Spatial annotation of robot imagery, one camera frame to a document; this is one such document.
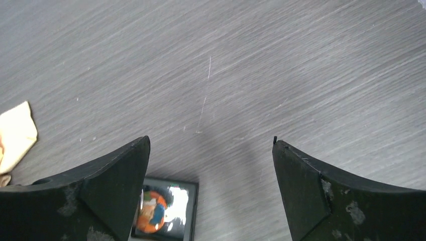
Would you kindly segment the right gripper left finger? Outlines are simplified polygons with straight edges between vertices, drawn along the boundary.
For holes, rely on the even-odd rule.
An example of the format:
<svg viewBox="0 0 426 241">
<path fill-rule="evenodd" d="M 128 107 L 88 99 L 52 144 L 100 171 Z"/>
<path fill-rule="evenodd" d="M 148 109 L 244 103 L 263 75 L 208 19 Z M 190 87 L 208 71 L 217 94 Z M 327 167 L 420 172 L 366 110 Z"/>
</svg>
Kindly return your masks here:
<svg viewBox="0 0 426 241">
<path fill-rule="evenodd" d="M 1 240 L 127 240 L 150 149 L 140 137 L 33 184 L 1 188 Z"/>
</svg>

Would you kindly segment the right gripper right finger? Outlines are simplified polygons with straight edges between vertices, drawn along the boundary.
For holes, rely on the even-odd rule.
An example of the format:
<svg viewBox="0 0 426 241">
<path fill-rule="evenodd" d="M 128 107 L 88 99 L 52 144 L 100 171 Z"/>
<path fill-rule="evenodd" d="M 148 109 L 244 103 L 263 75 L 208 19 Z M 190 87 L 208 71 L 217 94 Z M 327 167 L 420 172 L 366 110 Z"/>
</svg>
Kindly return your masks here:
<svg viewBox="0 0 426 241">
<path fill-rule="evenodd" d="M 425 240 L 425 191 L 363 178 L 274 139 L 292 240 Z"/>
</svg>

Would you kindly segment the cream yellow garment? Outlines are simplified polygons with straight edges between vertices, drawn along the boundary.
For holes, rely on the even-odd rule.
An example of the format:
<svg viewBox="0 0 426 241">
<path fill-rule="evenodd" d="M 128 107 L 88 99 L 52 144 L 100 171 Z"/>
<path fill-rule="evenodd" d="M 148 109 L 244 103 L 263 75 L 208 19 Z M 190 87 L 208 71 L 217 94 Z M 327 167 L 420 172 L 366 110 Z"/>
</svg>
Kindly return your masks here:
<svg viewBox="0 0 426 241">
<path fill-rule="evenodd" d="M 38 131 L 28 101 L 1 114 L 1 187 L 11 181 L 10 172 L 35 144 Z"/>
</svg>

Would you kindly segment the round white brooch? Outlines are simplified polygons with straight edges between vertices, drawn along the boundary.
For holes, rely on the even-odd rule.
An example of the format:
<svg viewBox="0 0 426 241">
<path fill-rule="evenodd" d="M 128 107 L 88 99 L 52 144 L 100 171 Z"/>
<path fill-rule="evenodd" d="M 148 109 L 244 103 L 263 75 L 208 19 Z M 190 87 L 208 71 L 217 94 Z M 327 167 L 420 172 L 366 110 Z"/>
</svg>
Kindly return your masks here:
<svg viewBox="0 0 426 241">
<path fill-rule="evenodd" d="M 160 193 L 152 190 L 144 191 L 136 220 L 136 228 L 144 233 L 159 231 L 164 224 L 166 209 L 166 200 Z"/>
</svg>

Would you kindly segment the black square frame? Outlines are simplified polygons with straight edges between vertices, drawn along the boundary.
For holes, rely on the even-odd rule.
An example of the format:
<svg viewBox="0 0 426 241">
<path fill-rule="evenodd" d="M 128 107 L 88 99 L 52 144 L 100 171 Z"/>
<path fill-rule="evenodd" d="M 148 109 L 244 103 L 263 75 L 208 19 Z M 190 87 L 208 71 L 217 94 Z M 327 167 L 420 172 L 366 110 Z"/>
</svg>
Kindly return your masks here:
<svg viewBox="0 0 426 241">
<path fill-rule="evenodd" d="M 196 182 L 146 177 L 129 240 L 194 240 L 198 187 Z M 149 190 L 160 193 L 167 203 L 164 224 L 155 233 L 144 233 L 136 228 L 142 193 Z"/>
</svg>

